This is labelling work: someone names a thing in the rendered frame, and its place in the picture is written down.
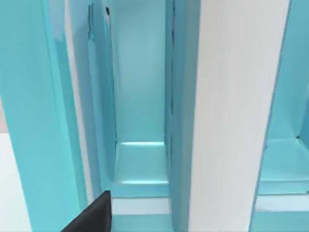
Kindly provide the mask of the light blue rack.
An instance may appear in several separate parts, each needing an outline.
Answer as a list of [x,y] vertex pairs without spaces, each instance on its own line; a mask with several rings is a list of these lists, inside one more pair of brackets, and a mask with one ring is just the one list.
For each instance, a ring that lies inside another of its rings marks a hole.
[[29,230],[309,232],[309,0],[0,0]]

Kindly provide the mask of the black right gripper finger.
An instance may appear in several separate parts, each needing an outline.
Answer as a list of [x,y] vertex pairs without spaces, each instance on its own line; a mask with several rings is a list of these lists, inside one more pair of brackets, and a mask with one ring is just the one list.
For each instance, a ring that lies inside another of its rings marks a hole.
[[99,195],[61,232],[111,232],[112,199],[109,190]]

